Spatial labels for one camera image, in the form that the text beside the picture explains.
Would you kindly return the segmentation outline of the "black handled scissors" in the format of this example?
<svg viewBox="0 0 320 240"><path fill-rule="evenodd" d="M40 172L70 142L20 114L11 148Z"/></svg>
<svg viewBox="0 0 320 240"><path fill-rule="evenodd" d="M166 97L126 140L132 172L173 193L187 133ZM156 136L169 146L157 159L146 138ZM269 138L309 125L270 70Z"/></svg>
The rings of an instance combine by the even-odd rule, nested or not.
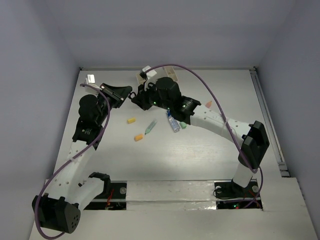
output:
<svg viewBox="0 0 320 240"><path fill-rule="evenodd" d="M128 98L129 98L130 100L132 100L132 99L135 98L136 96L137 96L137 94L132 91L132 92L128 95Z"/></svg>

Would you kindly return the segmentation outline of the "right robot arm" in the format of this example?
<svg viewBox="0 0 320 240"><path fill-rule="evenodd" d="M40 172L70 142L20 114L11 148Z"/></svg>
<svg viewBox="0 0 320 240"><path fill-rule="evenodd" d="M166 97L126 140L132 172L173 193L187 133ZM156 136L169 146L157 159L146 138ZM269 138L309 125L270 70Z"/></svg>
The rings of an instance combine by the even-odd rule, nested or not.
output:
<svg viewBox="0 0 320 240"><path fill-rule="evenodd" d="M147 87L139 85L138 92L129 98L144 111L152 106L168 110L177 121L203 128L234 143L240 153L230 190L235 196L248 191L249 182L270 145L263 123L240 122L214 112L198 100L182 95L179 85L169 77L150 82Z"/></svg>

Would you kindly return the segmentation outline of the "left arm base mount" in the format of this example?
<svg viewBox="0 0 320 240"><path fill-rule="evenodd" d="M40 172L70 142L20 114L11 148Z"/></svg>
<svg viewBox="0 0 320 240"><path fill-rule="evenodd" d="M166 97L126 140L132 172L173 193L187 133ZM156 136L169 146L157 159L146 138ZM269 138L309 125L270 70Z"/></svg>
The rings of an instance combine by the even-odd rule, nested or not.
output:
<svg viewBox="0 0 320 240"><path fill-rule="evenodd" d="M111 181L109 175L100 172L93 172L89 178L102 181L103 191L85 207L85 210L118 211L127 209L126 181Z"/></svg>

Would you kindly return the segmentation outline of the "clear blue spray bottle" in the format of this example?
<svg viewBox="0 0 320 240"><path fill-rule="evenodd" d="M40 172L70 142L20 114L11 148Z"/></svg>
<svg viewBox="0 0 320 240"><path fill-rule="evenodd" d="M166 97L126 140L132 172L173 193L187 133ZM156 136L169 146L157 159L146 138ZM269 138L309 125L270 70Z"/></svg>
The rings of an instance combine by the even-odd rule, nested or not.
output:
<svg viewBox="0 0 320 240"><path fill-rule="evenodd" d="M176 119L173 118L171 112L169 110L166 111L168 122L172 128L172 130L177 133L180 131L180 125Z"/></svg>

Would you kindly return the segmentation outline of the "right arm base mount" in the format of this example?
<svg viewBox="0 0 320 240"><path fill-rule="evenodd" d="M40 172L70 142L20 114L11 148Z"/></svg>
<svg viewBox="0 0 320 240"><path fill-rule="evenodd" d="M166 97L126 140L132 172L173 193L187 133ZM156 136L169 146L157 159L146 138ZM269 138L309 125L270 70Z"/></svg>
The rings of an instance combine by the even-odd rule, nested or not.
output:
<svg viewBox="0 0 320 240"><path fill-rule="evenodd" d="M251 179L248 186L241 187L232 180L214 182L212 195L215 197L218 210L263 209L261 190L264 179L258 185L256 179Z"/></svg>

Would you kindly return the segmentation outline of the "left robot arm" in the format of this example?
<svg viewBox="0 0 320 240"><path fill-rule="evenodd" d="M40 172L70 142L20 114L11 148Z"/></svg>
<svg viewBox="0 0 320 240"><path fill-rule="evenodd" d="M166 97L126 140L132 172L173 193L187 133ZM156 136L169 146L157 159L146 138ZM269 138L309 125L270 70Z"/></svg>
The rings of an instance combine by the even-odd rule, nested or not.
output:
<svg viewBox="0 0 320 240"><path fill-rule="evenodd" d="M82 211L97 196L110 194L111 180L105 173L86 173L85 168L96 152L110 120L113 108L119 108L132 91L131 86L110 86L105 83L83 83L92 90L79 100L75 132L66 160L45 182L40 193L32 201L35 226L46 240L43 229L57 231L58 239L71 234L77 228Z"/></svg>

